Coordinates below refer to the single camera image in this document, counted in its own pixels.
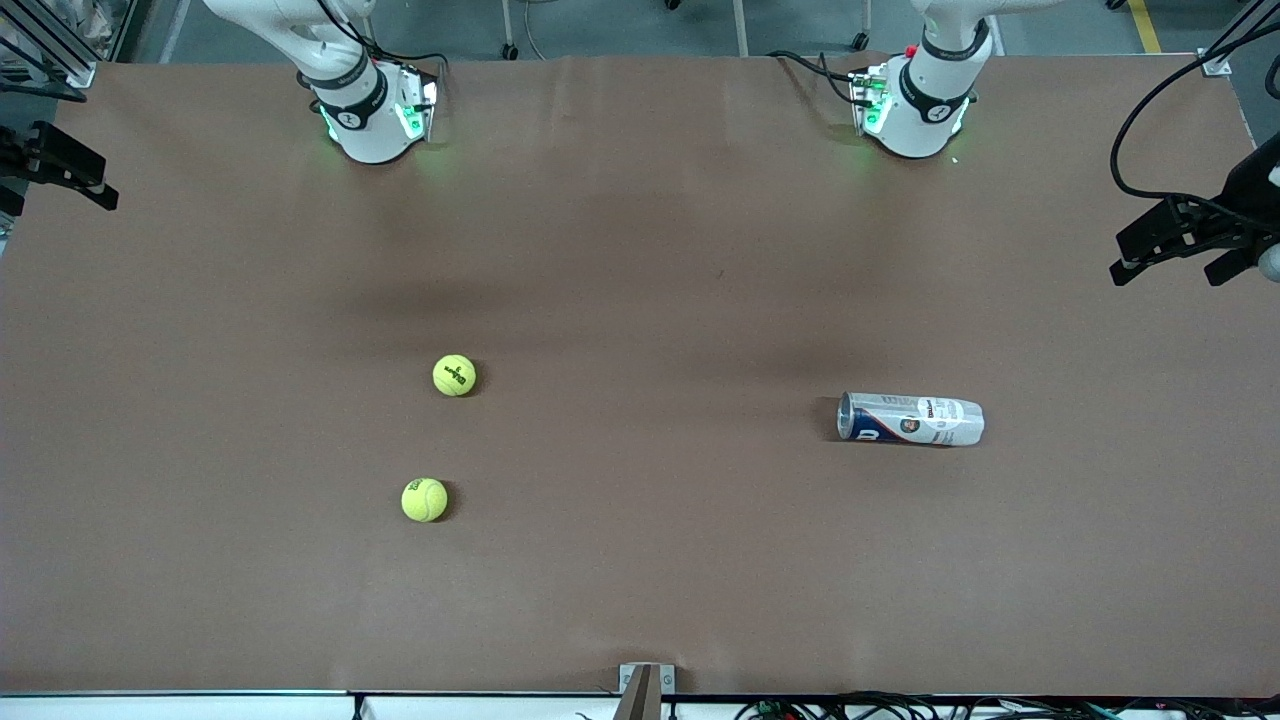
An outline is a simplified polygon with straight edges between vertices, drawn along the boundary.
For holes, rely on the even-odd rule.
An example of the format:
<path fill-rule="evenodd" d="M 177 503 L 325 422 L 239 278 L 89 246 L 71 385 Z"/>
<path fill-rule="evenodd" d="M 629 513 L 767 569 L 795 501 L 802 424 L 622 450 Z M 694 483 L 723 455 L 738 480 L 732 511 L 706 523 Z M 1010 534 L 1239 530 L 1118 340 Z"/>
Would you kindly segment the clear tennis ball can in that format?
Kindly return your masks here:
<path fill-rule="evenodd" d="M 960 398 L 846 392 L 836 429 L 844 441 L 966 447 L 980 442 L 986 416 Z"/>

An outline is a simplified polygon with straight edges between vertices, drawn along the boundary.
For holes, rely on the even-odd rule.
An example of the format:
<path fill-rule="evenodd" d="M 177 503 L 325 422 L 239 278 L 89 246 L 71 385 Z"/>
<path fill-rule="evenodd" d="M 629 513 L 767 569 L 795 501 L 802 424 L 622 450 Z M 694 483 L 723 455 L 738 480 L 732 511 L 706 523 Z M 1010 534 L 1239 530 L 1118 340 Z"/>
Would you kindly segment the yellow tennis ball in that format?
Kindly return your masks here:
<path fill-rule="evenodd" d="M 445 355 L 435 361 L 431 369 L 431 382 L 442 395 L 462 397 L 476 387 L 477 370 L 474 363 L 463 355 Z"/>
<path fill-rule="evenodd" d="M 407 483 L 401 493 L 402 512 L 413 521 L 428 523 L 440 519 L 448 509 L 445 486 L 433 478 L 417 478 Z"/>

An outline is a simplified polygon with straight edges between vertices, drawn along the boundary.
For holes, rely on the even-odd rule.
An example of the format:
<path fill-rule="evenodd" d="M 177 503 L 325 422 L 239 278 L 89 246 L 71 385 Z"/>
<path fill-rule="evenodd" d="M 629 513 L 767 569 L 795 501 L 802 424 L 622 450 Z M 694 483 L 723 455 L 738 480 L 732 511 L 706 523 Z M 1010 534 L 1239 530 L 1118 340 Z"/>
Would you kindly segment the brown table cover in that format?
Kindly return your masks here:
<path fill-rule="evenodd" d="M 1280 694 L 1280 287 L 1108 275 L 1180 64 L 1000 58 L 904 161 L 778 61 L 458 63 L 384 167 L 284 67 L 102 69 L 119 208 L 0 258 L 0 692 Z"/>

